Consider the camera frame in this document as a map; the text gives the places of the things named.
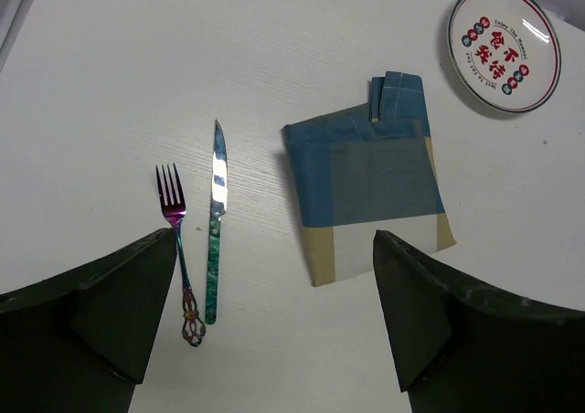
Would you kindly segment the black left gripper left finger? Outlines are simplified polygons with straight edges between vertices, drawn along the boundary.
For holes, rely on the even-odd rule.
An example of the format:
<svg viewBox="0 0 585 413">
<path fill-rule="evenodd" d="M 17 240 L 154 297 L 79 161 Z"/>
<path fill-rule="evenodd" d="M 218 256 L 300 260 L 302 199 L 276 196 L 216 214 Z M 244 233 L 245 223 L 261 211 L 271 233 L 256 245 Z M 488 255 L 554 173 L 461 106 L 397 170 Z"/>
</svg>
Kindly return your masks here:
<svg viewBox="0 0 585 413">
<path fill-rule="evenodd" d="M 2 411 L 128 411 L 144 381 L 175 264 L 175 234 L 160 228 L 2 294 Z"/>
</svg>

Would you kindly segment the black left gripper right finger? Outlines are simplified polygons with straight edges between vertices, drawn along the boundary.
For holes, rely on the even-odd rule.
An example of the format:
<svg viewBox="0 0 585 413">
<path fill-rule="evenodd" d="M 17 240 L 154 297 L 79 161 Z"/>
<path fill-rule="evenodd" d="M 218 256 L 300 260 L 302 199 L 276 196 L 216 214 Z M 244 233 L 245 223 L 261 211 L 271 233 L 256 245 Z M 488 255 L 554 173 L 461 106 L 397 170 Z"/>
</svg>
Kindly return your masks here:
<svg viewBox="0 0 585 413">
<path fill-rule="evenodd" d="M 584 314 L 505 291 L 380 230 L 373 265 L 415 412 L 581 412 Z"/>
</svg>

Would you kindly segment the iridescent metal fork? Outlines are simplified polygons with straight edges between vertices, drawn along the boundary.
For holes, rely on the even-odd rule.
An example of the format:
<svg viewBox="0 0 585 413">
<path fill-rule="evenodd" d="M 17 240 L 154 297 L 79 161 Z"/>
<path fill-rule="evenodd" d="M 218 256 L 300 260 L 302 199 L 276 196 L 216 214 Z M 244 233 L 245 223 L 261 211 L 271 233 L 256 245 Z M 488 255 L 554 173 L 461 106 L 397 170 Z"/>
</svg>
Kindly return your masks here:
<svg viewBox="0 0 585 413">
<path fill-rule="evenodd" d="M 206 326 L 201 320 L 197 300 L 192 291 L 183 248 L 181 227 L 186 217 L 186 198 L 175 164 L 162 164 L 155 167 L 156 184 L 163 217 L 175 232 L 175 241 L 182 285 L 182 336 L 193 347 L 201 345 L 206 334 Z"/>
</svg>

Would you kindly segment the blue beige checked placemat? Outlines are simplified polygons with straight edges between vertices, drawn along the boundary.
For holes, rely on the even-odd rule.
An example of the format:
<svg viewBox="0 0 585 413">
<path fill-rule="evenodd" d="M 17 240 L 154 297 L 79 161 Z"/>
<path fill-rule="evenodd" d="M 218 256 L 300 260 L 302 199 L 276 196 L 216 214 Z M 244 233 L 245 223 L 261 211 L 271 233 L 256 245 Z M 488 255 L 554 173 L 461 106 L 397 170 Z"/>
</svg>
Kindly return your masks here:
<svg viewBox="0 0 585 413">
<path fill-rule="evenodd" d="M 366 103 L 282 129 L 314 287 L 372 270 L 379 230 L 426 254 L 456 243 L 421 77 L 388 71 L 369 89 Z"/>
</svg>

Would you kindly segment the green handled table knife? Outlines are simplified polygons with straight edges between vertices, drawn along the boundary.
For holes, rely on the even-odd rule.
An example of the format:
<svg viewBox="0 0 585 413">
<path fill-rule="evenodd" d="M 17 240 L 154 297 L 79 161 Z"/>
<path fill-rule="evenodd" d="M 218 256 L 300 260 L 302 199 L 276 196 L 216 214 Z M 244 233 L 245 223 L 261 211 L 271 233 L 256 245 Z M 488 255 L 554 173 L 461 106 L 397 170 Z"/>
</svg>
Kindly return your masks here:
<svg viewBox="0 0 585 413">
<path fill-rule="evenodd" d="M 207 324 L 214 324 L 217 320 L 221 218 L 227 212 L 227 203 L 228 157 L 226 142 L 220 123 L 218 120 L 215 120 L 208 222 L 207 289 L 205 309 L 205 321 Z"/>
</svg>

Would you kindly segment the white plate red lettering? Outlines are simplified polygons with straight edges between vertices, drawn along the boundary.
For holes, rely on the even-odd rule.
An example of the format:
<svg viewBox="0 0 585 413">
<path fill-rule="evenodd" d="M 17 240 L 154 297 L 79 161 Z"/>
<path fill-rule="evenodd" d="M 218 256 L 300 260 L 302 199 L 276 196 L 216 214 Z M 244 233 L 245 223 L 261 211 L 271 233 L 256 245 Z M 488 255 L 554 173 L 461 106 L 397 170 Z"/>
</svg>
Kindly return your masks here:
<svg viewBox="0 0 585 413">
<path fill-rule="evenodd" d="M 534 111 L 558 86 L 558 36 L 535 0 L 457 0 L 447 45 L 465 87 L 492 109 Z"/>
</svg>

